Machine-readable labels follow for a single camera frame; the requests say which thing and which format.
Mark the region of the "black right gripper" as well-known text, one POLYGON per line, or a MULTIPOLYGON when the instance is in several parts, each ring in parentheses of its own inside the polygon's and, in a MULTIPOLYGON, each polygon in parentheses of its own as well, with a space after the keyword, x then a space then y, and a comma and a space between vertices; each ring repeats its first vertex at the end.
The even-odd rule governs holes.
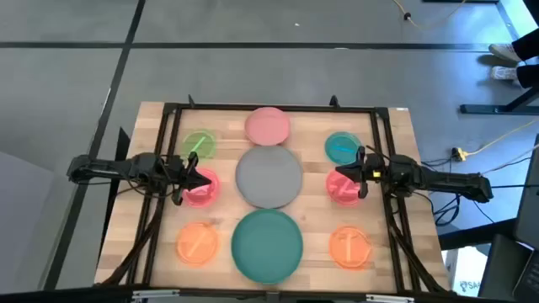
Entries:
POLYGON ((358 162, 338 166, 336 171, 354 183, 360 184, 358 197, 364 199, 368 194, 368 181, 379 183, 382 180, 382 175, 385 170, 385 162, 383 155, 370 148, 369 146, 360 146, 357 152, 358 162))

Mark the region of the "small clear red plate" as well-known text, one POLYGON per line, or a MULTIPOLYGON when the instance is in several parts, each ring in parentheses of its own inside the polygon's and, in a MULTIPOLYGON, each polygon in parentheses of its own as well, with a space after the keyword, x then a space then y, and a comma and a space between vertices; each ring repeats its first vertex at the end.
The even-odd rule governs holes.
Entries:
POLYGON ((197 168, 197 172, 210 179, 211 183, 192 190, 185 190, 182 198, 187 205, 194 208, 205 208, 214 203, 220 193, 221 185, 217 175, 205 168, 197 168))
POLYGON ((330 199, 339 205, 353 206, 360 201, 360 185, 341 173, 332 171, 327 176, 325 185, 330 199))

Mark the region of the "small clear teal plate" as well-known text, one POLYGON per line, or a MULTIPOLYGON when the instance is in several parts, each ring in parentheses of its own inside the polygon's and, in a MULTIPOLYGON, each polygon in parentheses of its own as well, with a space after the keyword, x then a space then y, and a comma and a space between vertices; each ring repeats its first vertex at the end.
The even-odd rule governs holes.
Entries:
POLYGON ((347 165, 356 161, 361 141, 352 133, 339 131, 330 135, 324 143, 329 160, 336 165, 347 165))

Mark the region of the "small clear lime green plate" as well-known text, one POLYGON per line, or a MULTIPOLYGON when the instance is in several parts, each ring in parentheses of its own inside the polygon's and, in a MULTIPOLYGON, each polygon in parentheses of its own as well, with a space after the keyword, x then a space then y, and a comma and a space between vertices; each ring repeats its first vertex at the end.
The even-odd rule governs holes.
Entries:
POLYGON ((187 157, 195 152, 199 159, 210 159, 216 150, 216 138, 208 130, 190 132, 180 146, 180 154, 187 157))

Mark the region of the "small clear orange plate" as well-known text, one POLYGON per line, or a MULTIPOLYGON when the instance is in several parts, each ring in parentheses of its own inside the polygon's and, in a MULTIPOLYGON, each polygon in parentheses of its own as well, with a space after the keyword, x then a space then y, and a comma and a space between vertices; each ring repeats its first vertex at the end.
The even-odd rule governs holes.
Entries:
POLYGON ((176 239, 179 259, 190 266, 210 262, 219 248, 219 236, 208 222, 190 222, 182 227, 176 239))

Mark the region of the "orange cup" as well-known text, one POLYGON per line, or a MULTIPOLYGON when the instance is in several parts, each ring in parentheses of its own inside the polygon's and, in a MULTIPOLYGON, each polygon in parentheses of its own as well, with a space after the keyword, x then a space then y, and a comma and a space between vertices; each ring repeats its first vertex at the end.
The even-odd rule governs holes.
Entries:
POLYGON ((328 251, 341 268, 360 269, 369 260, 372 244, 359 228, 341 226, 331 233, 328 251))

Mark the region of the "medium pink plastic plate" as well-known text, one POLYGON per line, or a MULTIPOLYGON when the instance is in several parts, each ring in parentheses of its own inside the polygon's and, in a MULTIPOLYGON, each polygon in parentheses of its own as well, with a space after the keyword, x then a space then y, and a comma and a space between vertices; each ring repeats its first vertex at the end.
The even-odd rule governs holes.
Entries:
POLYGON ((275 107, 262 107, 248 116, 244 130, 252 143, 260 146, 275 146, 289 137, 291 122, 284 111, 275 107))

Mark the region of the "large dark green plastic plate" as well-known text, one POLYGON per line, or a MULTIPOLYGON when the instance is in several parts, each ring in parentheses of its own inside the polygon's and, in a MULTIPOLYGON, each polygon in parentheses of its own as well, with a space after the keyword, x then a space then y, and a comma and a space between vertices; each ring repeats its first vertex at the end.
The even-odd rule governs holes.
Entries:
POLYGON ((231 251, 237 269, 245 277, 260 284, 279 284, 296 271, 302 260, 302 233, 287 214, 256 210, 237 224, 231 251))

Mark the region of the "large grey plastic plate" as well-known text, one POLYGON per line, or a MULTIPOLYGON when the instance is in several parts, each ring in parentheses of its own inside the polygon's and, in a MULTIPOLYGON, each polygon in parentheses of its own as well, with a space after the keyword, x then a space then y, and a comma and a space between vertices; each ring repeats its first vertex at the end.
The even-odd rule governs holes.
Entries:
POLYGON ((301 192, 303 169, 296 156, 282 146, 256 146, 237 163, 235 180, 250 205, 278 209, 301 192))

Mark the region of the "white printed box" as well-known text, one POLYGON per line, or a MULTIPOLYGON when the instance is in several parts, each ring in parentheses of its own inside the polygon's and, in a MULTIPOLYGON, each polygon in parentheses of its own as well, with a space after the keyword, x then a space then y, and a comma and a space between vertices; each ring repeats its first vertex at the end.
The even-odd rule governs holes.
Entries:
POLYGON ((451 290, 477 297, 488 257, 470 246, 445 250, 442 257, 451 290))

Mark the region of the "black beam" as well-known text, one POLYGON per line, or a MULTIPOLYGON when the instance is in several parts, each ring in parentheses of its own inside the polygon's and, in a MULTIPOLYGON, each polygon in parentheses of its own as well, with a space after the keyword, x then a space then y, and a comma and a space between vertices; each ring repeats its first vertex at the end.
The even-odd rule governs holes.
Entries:
POLYGON ((98 285, 76 289, 40 290, 2 294, 0 295, 0 303, 122 302, 127 300, 131 301, 132 293, 136 290, 180 290, 180 296, 231 297, 236 299, 253 299, 263 297, 270 302, 277 302, 281 299, 288 298, 298 300, 366 301, 366 294, 375 294, 413 297, 415 299, 415 303, 513 303, 507 300, 492 300, 488 298, 460 296, 450 293, 426 293, 413 291, 403 291, 396 294, 376 294, 278 290, 205 290, 190 288, 162 289, 150 288, 143 284, 98 285))

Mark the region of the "dark laptop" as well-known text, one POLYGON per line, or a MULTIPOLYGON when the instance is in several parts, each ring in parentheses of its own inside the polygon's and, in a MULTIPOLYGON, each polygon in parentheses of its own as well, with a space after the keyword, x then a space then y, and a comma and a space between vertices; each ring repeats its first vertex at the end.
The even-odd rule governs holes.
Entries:
POLYGON ((539 134, 535 144, 537 148, 531 155, 514 234, 517 240, 539 250, 539 134))

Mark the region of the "person's leg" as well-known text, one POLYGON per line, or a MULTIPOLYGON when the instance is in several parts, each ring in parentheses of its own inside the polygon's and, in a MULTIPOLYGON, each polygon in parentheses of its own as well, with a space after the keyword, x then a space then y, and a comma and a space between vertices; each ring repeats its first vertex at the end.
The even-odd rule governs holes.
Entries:
POLYGON ((516 68, 517 81, 523 88, 539 85, 539 64, 524 65, 516 68))
POLYGON ((522 61, 539 56, 539 28, 532 30, 511 44, 515 54, 522 61))

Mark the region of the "silver metal bracket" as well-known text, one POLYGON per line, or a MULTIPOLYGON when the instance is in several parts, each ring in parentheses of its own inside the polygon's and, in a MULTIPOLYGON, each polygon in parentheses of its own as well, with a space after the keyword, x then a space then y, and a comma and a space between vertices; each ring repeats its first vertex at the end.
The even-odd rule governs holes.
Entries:
POLYGON ((180 296, 180 290, 136 290, 132 293, 131 303, 147 303, 149 299, 180 296))
POLYGON ((375 303, 415 303, 415 299, 413 297, 398 296, 398 295, 366 294, 366 302, 375 302, 375 303))

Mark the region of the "black desk leg frame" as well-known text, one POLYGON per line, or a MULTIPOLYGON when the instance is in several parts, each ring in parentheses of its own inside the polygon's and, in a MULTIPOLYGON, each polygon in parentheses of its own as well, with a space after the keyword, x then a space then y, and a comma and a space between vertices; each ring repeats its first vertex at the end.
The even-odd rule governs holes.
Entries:
POLYGON ((459 107, 461 114, 486 114, 486 115, 537 115, 539 105, 530 104, 539 99, 539 87, 532 87, 515 100, 503 105, 480 105, 462 104, 459 107))

